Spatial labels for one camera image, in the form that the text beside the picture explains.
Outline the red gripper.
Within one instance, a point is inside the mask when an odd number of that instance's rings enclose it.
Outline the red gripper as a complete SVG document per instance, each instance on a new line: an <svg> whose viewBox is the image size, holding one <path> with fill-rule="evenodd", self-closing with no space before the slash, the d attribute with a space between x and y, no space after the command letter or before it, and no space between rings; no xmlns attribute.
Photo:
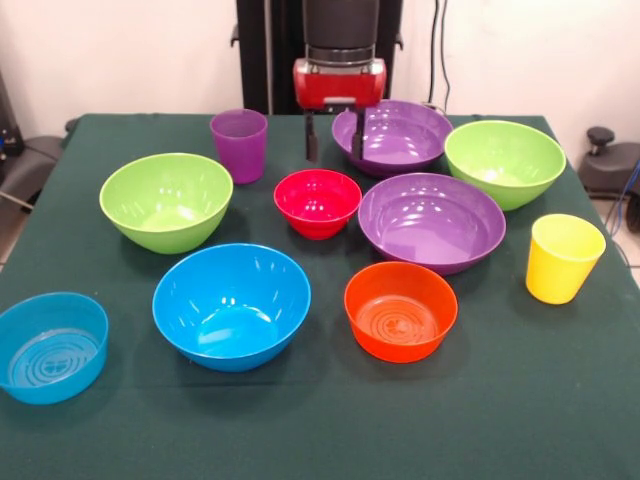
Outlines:
<svg viewBox="0 0 640 480"><path fill-rule="evenodd" d="M321 67L307 59L297 59L293 66L293 82L298 105L302 109L326 109L329 106L355 107L355 130L351 152L363 158L366 109L377 105L383 97L387 70L383 59L375 58L364 66L349 68ZM317 161L318 141L312 111L304 112L306 159Z"/></svg>

